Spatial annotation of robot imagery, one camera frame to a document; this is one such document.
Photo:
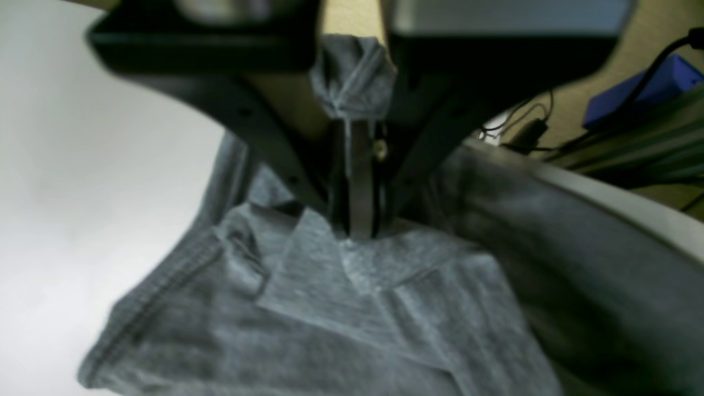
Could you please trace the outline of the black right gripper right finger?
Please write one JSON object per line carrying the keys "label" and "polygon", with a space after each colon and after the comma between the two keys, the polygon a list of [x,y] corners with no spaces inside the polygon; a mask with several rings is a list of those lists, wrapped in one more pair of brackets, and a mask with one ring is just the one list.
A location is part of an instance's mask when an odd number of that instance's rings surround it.
{"label": "black right gripper right finger", "polygon": [[631,1],[384,1],[397,69],[375,171],[372,234],[402,213],[470,133],[608,60]]}

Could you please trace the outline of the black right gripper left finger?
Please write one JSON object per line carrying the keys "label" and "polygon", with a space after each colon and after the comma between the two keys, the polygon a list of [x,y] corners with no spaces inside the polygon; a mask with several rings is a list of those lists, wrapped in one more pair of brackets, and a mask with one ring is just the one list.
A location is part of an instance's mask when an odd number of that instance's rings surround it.
{"label": "black right gripper left finger", "polygon": [[344,126],[317,103],[320,1],[120,1],[88,43],[115,76],[242,139],[305,206],[350,231]]}

